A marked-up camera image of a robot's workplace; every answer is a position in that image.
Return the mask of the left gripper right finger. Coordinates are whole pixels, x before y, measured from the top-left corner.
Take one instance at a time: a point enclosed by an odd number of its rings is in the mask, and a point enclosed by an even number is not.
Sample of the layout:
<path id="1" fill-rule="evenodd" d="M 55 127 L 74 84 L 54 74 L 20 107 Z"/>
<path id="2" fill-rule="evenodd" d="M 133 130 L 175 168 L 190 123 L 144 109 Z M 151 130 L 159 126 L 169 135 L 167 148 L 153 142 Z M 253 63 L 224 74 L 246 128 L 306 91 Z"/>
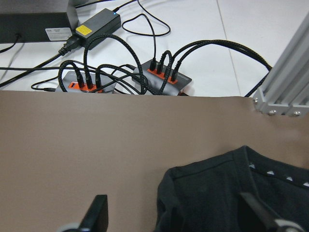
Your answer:
<path id="1" fill-rule="evenodd" d="M 275 215 L 254 195 L 239 194 L 239 227 L 241 232 L 285 232 L 286 226 L 279 225 Z"/>

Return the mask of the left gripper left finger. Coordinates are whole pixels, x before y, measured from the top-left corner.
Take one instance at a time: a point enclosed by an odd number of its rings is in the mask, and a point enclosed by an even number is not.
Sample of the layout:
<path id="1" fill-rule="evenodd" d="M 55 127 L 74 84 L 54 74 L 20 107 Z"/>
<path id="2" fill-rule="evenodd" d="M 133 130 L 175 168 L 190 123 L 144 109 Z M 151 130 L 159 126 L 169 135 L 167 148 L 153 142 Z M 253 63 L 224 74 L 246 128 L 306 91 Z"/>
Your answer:
<path id="1" fill-rule="evenodd" d="M 79 232 L 106 232 L 108 229 L 108 197 L 96 195 L 82 219 Z"/>

